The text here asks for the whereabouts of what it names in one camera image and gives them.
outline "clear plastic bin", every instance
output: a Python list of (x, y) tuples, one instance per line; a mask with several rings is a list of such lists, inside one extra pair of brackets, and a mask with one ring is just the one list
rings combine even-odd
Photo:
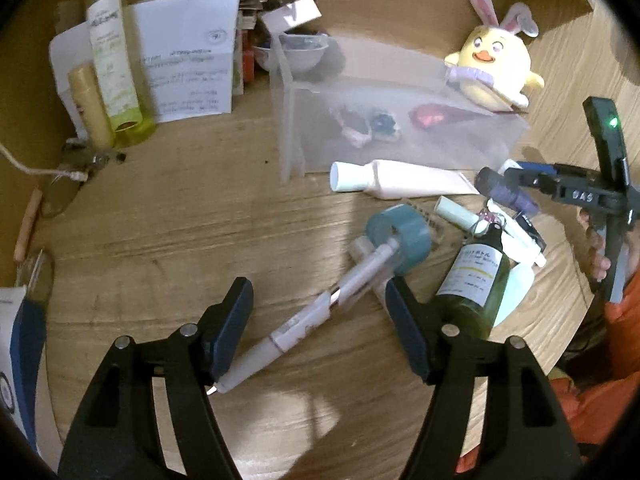
[[(436, 57), (327, 37), (318, 64), (292, 72), (291, 41), (272, 38), (268, 53), (284, 182), (292, 174), (329, 171), (335, 161), (367, 164), (376, 158), (497, 169), (528, 129), (520, 116), (493, 114), (447, 85), (446, 66)], [(310, 54), (318, 56), (317, 45)], [(416, 120), (416, 110), (420, 116), (427, 110), (427, 127)]]

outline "teal tape roll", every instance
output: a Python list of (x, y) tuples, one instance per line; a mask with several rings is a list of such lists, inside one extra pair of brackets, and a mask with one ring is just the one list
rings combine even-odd
[(402, 258), (402, 264), (396, 269), (399, 275), (423, 262), (431, 251), (429, 225), (422, 214), (408, 204), (399, 204), (373, 215), (367, 222), (365, 234), (376, 247), (391, 236), (398, 238)]

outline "pink bunny ear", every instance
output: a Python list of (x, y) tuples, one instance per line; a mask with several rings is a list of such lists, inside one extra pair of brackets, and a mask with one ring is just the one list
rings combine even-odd
[(492, 27), (498, 26), (498, 17), (495, 15), (494, 4), (491, 0), (469, 0), (471, 5), (480, 16), (480, 19), (485, 25), (491, 25)]
[(502, 20), (500, 28), (508, 30), (511, 34), (524, 32), (527, 36), (535, 38), (538, 35), (538, 26), (531, 17), (529, 6), (518, 2), (513, 4), (507, 15)]

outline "bowl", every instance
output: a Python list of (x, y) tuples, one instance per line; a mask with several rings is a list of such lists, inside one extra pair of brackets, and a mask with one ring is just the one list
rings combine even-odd
[[(289, 63), (289, 69), (292, 74), (299, 74), (308, 72), (315, 67), (322, 56), (324, 51), (329, 47), (329, 42), (326, 36), (302, 36), (302, 35), (282, 35), (280, 37), (282, 42), (282, 49), (284, 50), (284, 56)], [(272, 62), (270, 62), (270, 45), (267, 46), (254, 46), (255, 60), (258, 65), (266, 70), (270, 71), (272, 64), (277, 66), (278, 60), (275, 56)]]

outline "cable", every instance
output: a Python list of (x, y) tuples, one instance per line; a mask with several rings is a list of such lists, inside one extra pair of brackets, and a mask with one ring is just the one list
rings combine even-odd
[(24, 164), (21, 164), (12, 154), (11, 152), (5, 148), (5, 146), (0, 142), (0, 152), (6, 157), (13, 166), (15, 166), (18, 170), (28, 175), (59, 175), (66, 176), (71, 180), (75, 180), (76, 182), (86, 182), (89, 179), (89, 175), (84, 171), (65, 171), (65, 170), (34, 170), (33, 168), (28, 168)]

